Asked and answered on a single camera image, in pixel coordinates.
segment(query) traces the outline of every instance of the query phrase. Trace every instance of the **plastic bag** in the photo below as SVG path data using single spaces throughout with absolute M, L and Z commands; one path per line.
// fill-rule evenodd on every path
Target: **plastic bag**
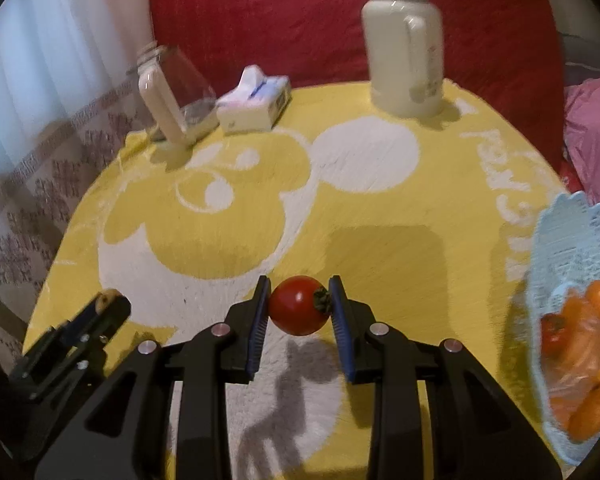
M 562 308 L 570 338 L 557 358 L 542 358 L 549 403 L 567 430 L 571 415 L 596 386 L 600 371 L 600 319 L 587 300 L 570 290 Z

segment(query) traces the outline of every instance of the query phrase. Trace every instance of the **white curtain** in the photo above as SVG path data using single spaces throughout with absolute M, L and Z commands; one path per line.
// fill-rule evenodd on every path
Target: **white curtain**
M 29 319 L 75 205 L 139 126 L 126 71 L 152 39 L 148 0 L 0 7 L 0 334 Z
M 152 40 L 148 0 L 5 0 L 0 8 L 0 174 L 45 128 L 120 85 Z

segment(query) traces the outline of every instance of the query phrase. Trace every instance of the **tissue box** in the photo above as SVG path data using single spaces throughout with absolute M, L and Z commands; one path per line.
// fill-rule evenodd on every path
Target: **tissue box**
M 223 103 L 218 101 L 218 120 L 225 133 L 269 132 L 282 110 L 291 100 L 287 76 L 266 77 L 248 99 Z

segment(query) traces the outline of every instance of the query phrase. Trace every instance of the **white thermos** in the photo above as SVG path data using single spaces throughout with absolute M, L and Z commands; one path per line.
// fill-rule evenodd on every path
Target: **white thermos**
M 442 19 L 429 0 L 369 0 L 362 9 L 371 101 L 398 117 L 440 111 Z

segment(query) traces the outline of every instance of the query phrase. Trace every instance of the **red tomato in basket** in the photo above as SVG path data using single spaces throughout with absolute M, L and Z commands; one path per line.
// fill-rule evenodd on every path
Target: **red tomato in basket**
M 571 327 L 562 314 L 545 314 L 540 319 L 541 354 L 557 357 L 569 342 Z
M 291 335 L 309 335 L 329 319 L 327 290 L 309 276 L 293 276 L 280 283 L 269 298 L 269 317 Z

